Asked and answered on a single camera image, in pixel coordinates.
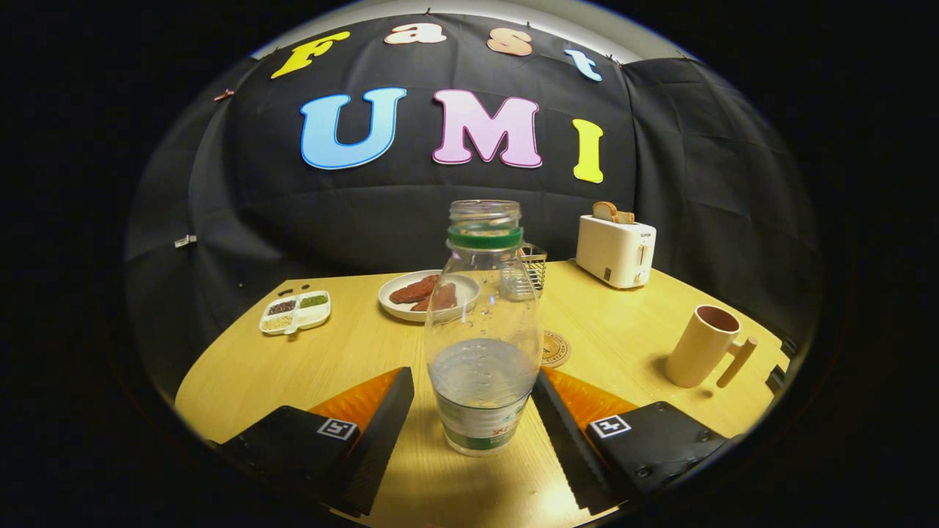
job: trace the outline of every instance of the bottle label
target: bottle label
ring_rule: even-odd
[[[524,395],[515,403],[496,409],[458,405],[440,394],[437,403],[443,429],[451,441],[466,449],[486,450],[512,439],[528,397]]]

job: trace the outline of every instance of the water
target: water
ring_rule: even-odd
[[[428,367],[447,442],[472,456],[494,455],[515,434],[538,364],[497,339],[461,341]]]

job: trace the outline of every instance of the black fabric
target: black fabric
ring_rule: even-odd
[[[405,23],[438,23],[447,39],[382,41]],[[495,27],[531,35],[533,53],[489,50]],[[449,14],[355,23],[298,44],[342,30],[351,35],[304,69],[270,79],[291,45],[227,73],[186,110],[144,174],[128,231],[128,299],[145,365],[169,397],[200,351],[286,279],[441,267],[457,199],[518,201],[526,240],[551,260],[573,257],[577,217],[612,201],[658,228],[654,267],[778,334],[803,332],[820,264],[793,158],[704,66],[658,59],[621,70],[537,29]],[[581,75],[567,48],[592,59],[603,82]],[[211,100],[233,85],[235,96]],[[334,171],[303,160],[304,103],[347,94],[337,140],[356,143],[369,133],[362,94],[388,86],[408,93],[383,155]],[[490,115],[508,97],[535,101],[543,165],[485,163],[475,151],[469,163],[434,162],[443,113],[433,94],[447,88],[473,92]],[[575,118],[604,131],[599,184],[573,175]],[[175,249],[187,233],[198,243]]]
[[[654,267],[798,344],[817,318],[824,264],[794,155],[700,63],[639,61],[623,65],[623,76],[636,128],[636,215],[657,230]]]

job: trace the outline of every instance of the meat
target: meat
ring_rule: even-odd
[[[421,301],[430,296],[430,292],[434,290],[434,285],[439,278],[440,275],[427,275],[424,279],[414,284],[409,284],[393,291],[389,299],[395,304],[416,303],[417,301]]]
[[[423,312],[430,306],[430,297],[414,304],[412,312]],[[450,283],[440,287],[437,291],[437,297],[434,298],[434,309],[453,308],[456,306],[456,284]]]
[[[456,284],[445,284],[437,291],[434,297],[434,309],[453,308],[456,306]]]

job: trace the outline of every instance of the toaster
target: toaster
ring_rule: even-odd
[[[590,214],[580,217],[575,261],[612,287],[639,287],[649,282],[654,251],[655,228],[651,225],[620,224]]]

